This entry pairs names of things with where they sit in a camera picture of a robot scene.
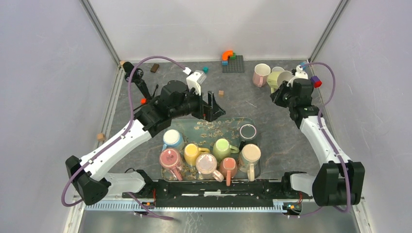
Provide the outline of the yellow-green hexagonal mug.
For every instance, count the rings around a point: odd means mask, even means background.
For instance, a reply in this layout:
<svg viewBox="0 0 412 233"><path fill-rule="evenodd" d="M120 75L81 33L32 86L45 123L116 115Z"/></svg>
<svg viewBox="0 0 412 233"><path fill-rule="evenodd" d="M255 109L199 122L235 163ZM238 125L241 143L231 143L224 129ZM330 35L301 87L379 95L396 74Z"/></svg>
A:
<svg viewBox="0 0 412 233"><path fill-rule="evenodd" d="M274 71L267 77L267 84L271 89L271 93L274 93L282 84L283 81L290 81L294 76L290 71Z"/></svg>

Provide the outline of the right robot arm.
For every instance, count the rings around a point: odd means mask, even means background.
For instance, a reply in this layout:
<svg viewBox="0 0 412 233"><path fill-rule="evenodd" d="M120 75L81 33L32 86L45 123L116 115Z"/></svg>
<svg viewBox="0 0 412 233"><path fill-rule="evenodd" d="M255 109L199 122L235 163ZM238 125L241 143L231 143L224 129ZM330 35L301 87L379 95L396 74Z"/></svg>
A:
<svg viewBox="0 0 412 233"><path fill-rule="evenodd" d="M287 108L290 118L307 138L314 150L320 169L317 175L286 172L281 193L287 198L303 192L322 206L357 205L361 201L365 168L354 162L333 138L321 110L312 104L313 84L308 79L282 81L271 94L274 104Z"/></svg>

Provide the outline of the light pink hexagonal mug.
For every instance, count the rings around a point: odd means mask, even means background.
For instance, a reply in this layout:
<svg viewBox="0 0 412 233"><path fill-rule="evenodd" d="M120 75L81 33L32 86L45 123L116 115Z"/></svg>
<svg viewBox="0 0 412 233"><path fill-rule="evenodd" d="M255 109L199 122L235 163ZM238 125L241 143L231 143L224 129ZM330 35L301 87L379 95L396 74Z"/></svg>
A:
<svg viewBox="0 0 412 233"><path fill-rule="evenodd" d="M257 87L263 87L267 82L267 77L271 73L271 68L264 63L257 64L254 68L252 82Z"/></svg>

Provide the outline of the blue-grey square mug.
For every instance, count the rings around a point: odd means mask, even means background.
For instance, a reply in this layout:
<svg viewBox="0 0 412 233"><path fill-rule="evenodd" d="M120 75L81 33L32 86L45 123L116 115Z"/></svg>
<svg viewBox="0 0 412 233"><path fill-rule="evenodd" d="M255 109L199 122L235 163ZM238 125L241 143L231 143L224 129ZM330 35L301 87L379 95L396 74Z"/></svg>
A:
<svg viewBox="0 0 412 233"><path fill-rule="evenodd" d="M282 67L273 67L272 72L283 72L285 69Z"/></svg>

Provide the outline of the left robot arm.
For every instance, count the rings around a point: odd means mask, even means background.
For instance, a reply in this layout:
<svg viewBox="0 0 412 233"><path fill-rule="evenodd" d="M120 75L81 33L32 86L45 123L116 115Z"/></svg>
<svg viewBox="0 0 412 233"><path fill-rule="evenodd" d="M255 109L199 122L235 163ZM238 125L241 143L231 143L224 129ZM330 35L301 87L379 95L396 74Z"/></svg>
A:
<svg viewBox="0 0 412 233"><path fill-rule="evenodd" d="M69 183L81 201L93 205L110 192L133 192L141 198L150 196L153 185L139 173L115 174L114 181L110 181L109 170L133 149L168 128L174 118L192 115L212 122L225 115L212 91L208 91L207 97L208 101L204 101L201 85L196 80L187 79L186 83L172 80L162 87L158 96L132 113L131 121L100 147L81 158L69 157L65 162Z"/></svg>

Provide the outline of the dark teal mug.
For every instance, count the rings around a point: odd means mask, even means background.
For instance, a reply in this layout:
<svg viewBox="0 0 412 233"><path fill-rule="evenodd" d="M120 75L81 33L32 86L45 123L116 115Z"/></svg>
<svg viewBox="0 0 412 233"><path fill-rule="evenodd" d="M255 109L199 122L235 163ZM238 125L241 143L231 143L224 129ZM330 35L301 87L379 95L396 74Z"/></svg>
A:
<svg viewBox="0 0 412 233"><path fill-rule="evenodd" d="M258 142L258 131L253 124L244 124L239 129L241 142L246 144L256 144Z"/></svg>

